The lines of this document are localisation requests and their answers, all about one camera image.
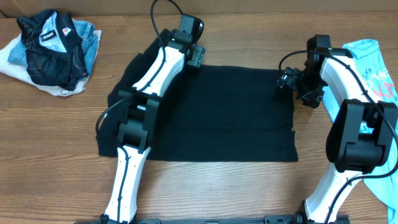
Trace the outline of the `black t-shirt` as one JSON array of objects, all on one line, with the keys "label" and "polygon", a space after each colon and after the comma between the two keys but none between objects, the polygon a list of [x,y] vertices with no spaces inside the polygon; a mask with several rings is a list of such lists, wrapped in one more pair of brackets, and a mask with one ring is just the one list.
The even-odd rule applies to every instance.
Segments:
[{"label": "black t-shirt", "polygon": [[295,162],[294,102],[277,70],[186,66],[168,87],[149,159]]}]

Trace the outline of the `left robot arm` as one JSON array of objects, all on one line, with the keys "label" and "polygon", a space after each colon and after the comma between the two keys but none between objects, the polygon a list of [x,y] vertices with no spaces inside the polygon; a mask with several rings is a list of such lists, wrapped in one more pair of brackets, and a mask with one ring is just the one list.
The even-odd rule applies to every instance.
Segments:
[{"label": "left robot arm", "polygon": [[204,22],[182,14],[178,29],[170,32],[168,43],[160,43],[152,65],[127,90],[118,92],[119,101],[99,117],[117,119],[118,165],[113,191],[99,223],[132,223],[137,213],[137,193],[142,171],[155,131],[160,101],[172,80],[184,68],[200,67],[205,48],[197,44]]}]

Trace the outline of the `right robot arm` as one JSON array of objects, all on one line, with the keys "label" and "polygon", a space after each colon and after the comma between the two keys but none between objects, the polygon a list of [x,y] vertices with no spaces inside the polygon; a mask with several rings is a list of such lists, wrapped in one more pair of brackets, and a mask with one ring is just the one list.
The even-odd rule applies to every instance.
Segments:
[{"label": "right robot arm", "polygon": [[387,162],[397,142],[397,106],[380,100],[366,89],[357,74],[348,49],[331,46],[329,35],[317,34],[307,40],[305,68],[279,68],[279,88],[296,91],[303,105],[317,108],[328,86],[339,111],[326,139],[327,169],[315,191],[293,215],[282,215],[283,223],[349,223],[338,210],[360,180],[382,179],[372,172]]}]

